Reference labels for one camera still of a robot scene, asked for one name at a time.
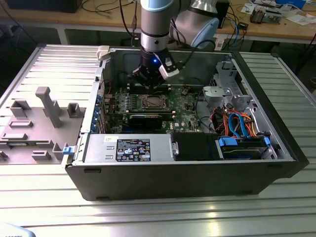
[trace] power supply label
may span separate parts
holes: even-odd
[[[149,139],[118,139],[116,160],[151,161]]]

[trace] cable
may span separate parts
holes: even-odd
[[[126,26],[126,23],[125,23],[124,13],[123,13],[123,7],[122,7],[122,0],[118,0],[118,2],[119,2],[120,16],[121,16],[121,18],[122,18],[122,22],[123,22],[124,28],[125,28],[126,32],[133,38],[134,35],[132,35],[132,33],[128,30],[128,28],[127,28],[127,26]]]
[[[315,40],[315,37],[316,37],[316,33],[315,33],[315,35],[314,35],[312,41],[310,42],[310,44],[308,45],[308,47],[307,47],[307,49],[305,50],[304,53],[306,53],[306,52],[310,49],[310,47],[312,46],[312,44],[313,44],[313,42],[314,42],[314,40]]]
[[[203,44],[203,43],[206,43],[206,42],[210,42],[214,45],[214,48],[213,48],[213,52],[214,52],[214,49],[216,47],[216,44],[214,41],[210,40],[210,39],[205,39],[205,40],[202,40],[200,43],[198,43],[192,50],[192,52],[190,53],[190,55],[188,56],[187,60],[183,63],[183,66],[185,66],[188,61],[191,59],[192,55],[194,54],[194,52],[198,49],[198,47]]]
[[[33,43],[35,45],[37,45],[38,43],[36,42],[36,40],[30,36],[30,34],[10,15],[9,12],[7,12],[7,10],[4,8],[2,1],[0,0],[0,5],[2,7],[2,9],[4,10],[4,12],[11,18],[12,21],[14,21],[19,27],[21,27],[21,29],[26,33],[26,35],[33,41]]]
[[[232,125],[232,121],[233,121],[233,117],[234,115],[237,115],[239,117],[239,121],[240,121],[240,127],[241,127],[241,131],[242,131],[242,134],[244,135],[244,137],[249,137],[249,134],[247,132],[247,130],[245,129],[245,124],[244,124],[244,121],[243,121],[243,118],[240,114],[238,113],[231,113],[231,115],[229,116],[229,120],[228,120],[228,125],[229,125],[229,129],[230,131],[237,137],[237,138],[240,138],[239,134],[236,133],[233,129],[233,125]]]
[[[239,33],[239,30],[238,30],[238,26],[237,26],[236,22],[233,21],[233,20],[231,20],[231,21],[235,24],[235,32],[236,32],[236,38],[235,38],[235,41],[234,41],[234,44],[233,44],[233,47],[232,47],[232,50],[233,50],[233,48],[236,46],[236,42],[237,42],[237,40],[238,40],[238,33]]]
[[[201,96],[202,92],[203,92],[203,90],[201,90],[201,91],[199,92],[199,94],[198,94],[198,96],[197,96],[197,101],[196,101],[196,103],[195,103],[195,105],[194,105],[194,108],[195,108],[196,117],[197,117],[198,121],[199,121],[203,126],[209,128],[208,125],[206,125],[204,122],[202,122],[201,119],[198,117],[198,99],[199,99],[199,97]]]
[[[180,38],[179,38],[179,35],[181,35],[181,37],[183,38],[183,41],[184,41],[183,43],[187,43],[186,38],[185,38],[184,35],[177,29],[176,23],[175,23],[175,21],[174,21],[173,19],[171,19],[171,25],[172,25],[172,27],[174,28],[174,30],[176,31],[176,33],[177,33],[178,41],[181,43]]]
[[[113,8],[111,8],[111,9],[106,9],[106,10],[98,10],[98,11],[96,11],[96,10],[90,10],[90,9],[87,9],[87,8],[84,7],[84,4],[87,3],[88,1],[90,1],[90,0],[84,1],[84,2],[81,4],[81,8],[82,8],[83,10],[89,11],[89,12],[96,12],[96,13],[98,13],[98,12],[107,12],[107,11],[112,11],[112,10],[115,10],[115,9],[120,8],[119,6],[116,6],[116,7],[113,7]],[[122,5],[122,6],[128,6],[128,5],[131,5],[131,4],[133,4],[133,2],[129,2],[129,3],[124,4],[124,5]]]
[[[18,42],[19,42],[19,39],[20,39],[21,32],[22,32],[22,28],[21,28],[21,30],[20,30],[20,32],[18,34],[18,37],[16,39],[16,42],[15,42],[15,51],[16,51],[17,54],[19,54],[19,52],[18,52]]]
[[[301,60],[297,64],[297,67],[295,69],[295,74],[296,75],[298,75],[300,73],[300,71],[303,69],[305,64],[308,62],[308,60],[312,57],[313,53],[316,51],[316,44],[309,51],[309,48],[312,46],[313,41],[315,40],[315,38],[316,38],[316,33],[315,33],[311,43],[307,47],[306,51],[304,52],[303,57],[301,58]]]

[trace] black cable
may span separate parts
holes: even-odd
[[[197,117],[198,121],[199,121],[203,126],[209,128],[208,125],[206,125],[204,122],[201,121],[202,118],[199,118],[199,117],[198,117],[198,110],[197,110],[197,108],[198,108],[198,99],[199,99],[199,97],[201,96],[202,92],[203,92],[203,90],[201,90],[201,91],[199,92],[199,94],[198,94],[198,96],[197,96],[197,101],[196,101],[196,104],[194,105],[194,107],[195,107],[196,117]]]
[[[203,44],[203,43],[206,43],[206,42],[210,42],[214,45],[214,48],[213,48],[213,52],[214,52],[214,49],[216,47],[216,44],[214,41],[212,41],[211,39],[205,39],[205,40],[202,40],[200,43],[198,43],[192,50],[192,52],[190,53],[190,55],[188,56],[187,60],[183,63],[183,66],[185,66],[188,61],[191,59],[192,55],[194,54],[194,52],[198,49],[198,47]]]
[[[4,10],[4,12],[11,18],[11,20],[14,21],[19,27],[21,27],[21,29],[33,41],[33,43],[37,45],[38,43],[36,42],[36,40],[32,36],[29,35],[29,33],[10,15],[10,13],[7,12],[7,10],[4,8],[1,0],[0,0],[0,5],[1,5],[2,9]]]
[[[301,58],[301,60],[299,61],[299,63],[297,64],[297,67],[295,69],[295,75],[298,75],[300,73],[300,71],[303,69],[303,67],[305,66],[305,64],[308,62],[308,60],[312,57],[312,55],[314,54],[315,50],[316,50],[316,44],[312,47],[312,49],[309,51],[309,48],[312,46],[313,41],[316,38],[316,33],[311,41],[311,43],[308,45],[307,49],[305,50],[303,57]]]
[[[314,35],[312,41],[310,42],[310,44],[308,45],[308,47],[307,47],[307,49],[305,50],[304,53],[306,53],[306,52],[309,50],[309,48],[312,46],[312,44],[313,44],[313,42],[314,42],[314,40],[315,40],[315,37],[316,37],[316,33],[315,33],[315,35]]]
[[[239,25],[239,19],[238,19],[238,17],[235,15],[234,9],[233,9],[230,5],[229,5],[229,8],[232,10],[232,13],[227,12],[227,14],[232,15],[234,18],[232,18],[232,17],[230,17],[230,16],[228,16],[228,17],[226,17],[226,18],[227,18],[227,19],[232,19],[233,21],[235,21],[236,26],[238,26],[238,25]],[[228,43],[225,43],[225,46],[223,47],[222,50],[224,50],[224,49],[227,47],[227,45],[230,45],[233,36],[234,36],[234,34],[232,34],[232,36],[231,36],[231,38],[229,39]]]
[[[172,25],[172,27],[174,28],[174,30],[176,31],[178,41],[181,43],[180,38],[179,38],[179,35],[181,35],[181,37],[183,38],[183,43],[187,43],[186,38],[185,38],[184,35],[177,29],[176,23],[175,23],[175,21],[174,21],[173,19],[171,19],[171,25]]]
[[[135,9],[134,9],[134,16],[132,21],[132,34],[134,37],[131,38],[131,46],[133,47],[134,43],[133,40],[135,38],[135,30],[137,28],[137,1],[135,1]]]
[[[300,71],[304,68],[305,64],[312,58],[313,54],[316,52],[316,44],[312,47],[312,49],[307,52],[303,58],[300,60],[299,64],[296,67],[295,75],[298,75]]]
[[[84,4],[87,3],[88,1],[90,1],[90,0],[84,1],[84,2],[81,4],[81,8],[82,8],[83,10],[89,11],[89,12],[96,12],[96,13],[98,13],[98,12],[107,12],[107,11],[112,11],[112,10],[115,10],[115,9],[118,9],[118,8],[119,8],[119,6],[116,6],[116,7],[113,7],[113,8],[111,8],[111,9],[100,10],[100,11],[90,10],[90,9],[87,9],[87,8],[84,7]],[[122,6],[128,6],[128,5],[131,5],[131,4],[133,4],[133,2],[129,2],[129,3],[124,4],[124,5],[122,5]]]
[[[118,0],[118,2],[119,2],[120,16],[121,16],[121,18],[122,18],[122,22],[123,22],[124,28],[125,28],[126,32],[133,38],[134,35],[132,35],[132,33],[128,30],[128,28],[127,28],[127,26],[126,26],[126,23],[125,23],[124,13],[123,13],[123,7],[122,7],[122,0]]]
[[[194,80],[197,80],[199,83],[201,83],[201,85],[204,85],[205,84],[203,83],[203,81],[200,79],[200,78],[196,78],[196,77],[189,77],[188,79],[194,79]]]

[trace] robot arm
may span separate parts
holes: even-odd
[[[212,39],[218,27],[217,0],[141,0],[141,63],[133,75],[145,87],[154,89],[167,78],[179,73],[176,62],[167,49],[175,30],[174,19],[186,43],[195,47],[199,42]],[[204,48],[208,43],[199,45]]]

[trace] electronic equipment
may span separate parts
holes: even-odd
[[[302,9],[304,7],[305,2],[306,0],[276,0],[277,4],[291,4],[298,7],[299,9]]]
[[[101,81],[62,162],[86,200],[258,194],[308,164],[248,68],[252,55],[195,52],[149,94],[127,73],[141,50],[98,53]]]
[[[253,11],[250,15],[250,22],[261,24],[265,14],[266,14],[266,11],[263,7],[255,6],[255,8],[253,9]]]
[[[280,23],[282,19],[282,14],[278,9],[265,9],[265,16],[262,19],[262,22],[266,23]]]
[[[5,0],[11,9],[75,13],[82,0]]]
[[[181,32],[184,42],[192,47],[209,44],[219,25],[216,3],[217,0],[141,0],[142,57],[133,70],[141,85],[153,91],[185,66],[169,53],[169,36],[176,39]],[[220,3],[219,7],[223,7],[223,15],[227,4]]]

